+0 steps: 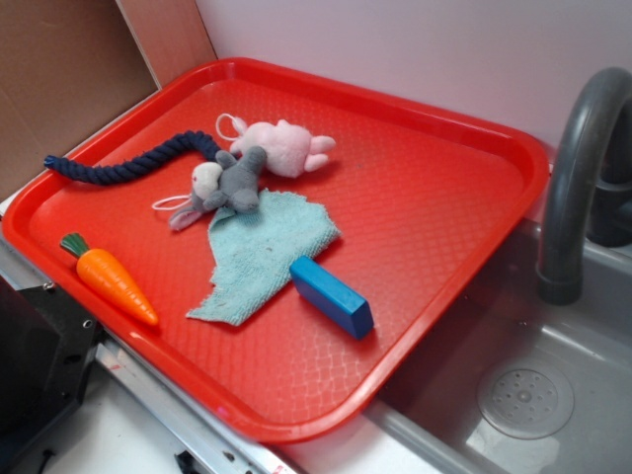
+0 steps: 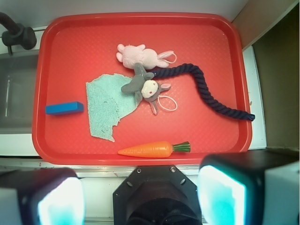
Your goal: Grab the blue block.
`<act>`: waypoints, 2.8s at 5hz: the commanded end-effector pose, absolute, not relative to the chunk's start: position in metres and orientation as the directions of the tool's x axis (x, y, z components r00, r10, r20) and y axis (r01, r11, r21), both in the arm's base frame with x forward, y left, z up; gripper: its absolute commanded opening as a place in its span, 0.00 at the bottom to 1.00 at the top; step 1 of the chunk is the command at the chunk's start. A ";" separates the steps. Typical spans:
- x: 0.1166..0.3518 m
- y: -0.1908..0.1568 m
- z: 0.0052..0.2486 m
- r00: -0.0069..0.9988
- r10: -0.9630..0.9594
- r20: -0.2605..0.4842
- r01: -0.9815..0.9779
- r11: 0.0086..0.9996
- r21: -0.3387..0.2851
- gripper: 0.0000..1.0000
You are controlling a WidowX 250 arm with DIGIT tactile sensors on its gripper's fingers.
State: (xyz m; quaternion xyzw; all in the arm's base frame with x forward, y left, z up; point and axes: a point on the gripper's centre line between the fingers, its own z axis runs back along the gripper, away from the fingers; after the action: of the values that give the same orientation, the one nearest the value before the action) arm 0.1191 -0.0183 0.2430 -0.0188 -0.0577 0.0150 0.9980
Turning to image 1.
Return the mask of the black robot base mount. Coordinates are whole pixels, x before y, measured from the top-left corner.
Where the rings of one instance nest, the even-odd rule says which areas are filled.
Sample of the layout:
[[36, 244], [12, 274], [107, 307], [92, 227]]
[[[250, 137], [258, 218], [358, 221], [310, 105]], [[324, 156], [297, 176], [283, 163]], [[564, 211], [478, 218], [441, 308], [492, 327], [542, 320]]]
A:
[[1, 471], [83, 403], [101, 326], [63, 288], [1, 281]]

